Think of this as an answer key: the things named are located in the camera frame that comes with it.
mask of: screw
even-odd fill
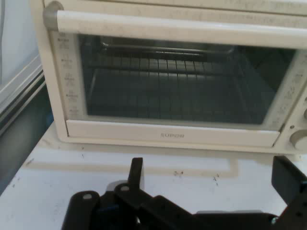
[[[89,200],[89,199],[92,199],[92,195],[91,194],[85,194],[83,196],[83,200]]]
[[[277,220],[278,220],[278,217],[274,217],[274,218],[271,220],[271,224],[275,224]]]
[[[126,192],[126,191],[129,191],[129,187],[128,186],[122,186],[120,188],[120,190],[123,191],[123,192]]]

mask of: dirt spot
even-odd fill
[[[25,164],[25,165],[28,166],[28,165],[31,164],[33,161],[34,161],[34,158],[32,158],[31,160],[29,160],[29,161],[27,162],[27,164]]]

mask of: white table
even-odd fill
[[[126,180],[143,157],[145,191],[191,213],[261,210],[279,215],[285,203],[271,185],[273,155],[62,143],[52,125],[0,196],[5,230],[58,230],[70,197]],[[288,156],[307,173],[307,157]]]

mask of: toaster oven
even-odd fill
[[[307,2],[32,0],[66,142],[307,150]]]

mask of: wire rack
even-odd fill
[[[266,114],[233,57],[102,52],[83,69],[89,115],[258,124]]]

